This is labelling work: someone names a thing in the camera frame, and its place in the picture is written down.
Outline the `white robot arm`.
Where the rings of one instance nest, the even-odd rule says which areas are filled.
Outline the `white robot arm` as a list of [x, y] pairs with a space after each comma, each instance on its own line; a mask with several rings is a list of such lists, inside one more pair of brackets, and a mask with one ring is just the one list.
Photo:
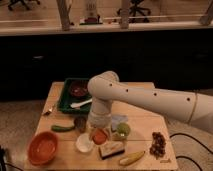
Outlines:
[[88, 82], [92, 96], [89, 123], [105, 128], [111, 122], [113, 101], [141, 107], [174, 118], [213, 134], [213, 96], [196, 92], [146, 89], [121, 83], [113, 71], [92, 77]]

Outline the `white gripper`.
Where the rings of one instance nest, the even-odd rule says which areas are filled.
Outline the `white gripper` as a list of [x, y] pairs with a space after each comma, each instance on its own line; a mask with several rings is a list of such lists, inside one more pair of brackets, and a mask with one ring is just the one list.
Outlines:
[[88, 122], [91, 126], [97, 127], [97, 128], [105, 128], [105, 131], [107, 133], [107, 136], [111, 138], [112, 131], [110, 127], [107, 127], [111, 123], [111, 115], [99, 115], [95, 114], [93, 112], [90, 112], [88, 115]]

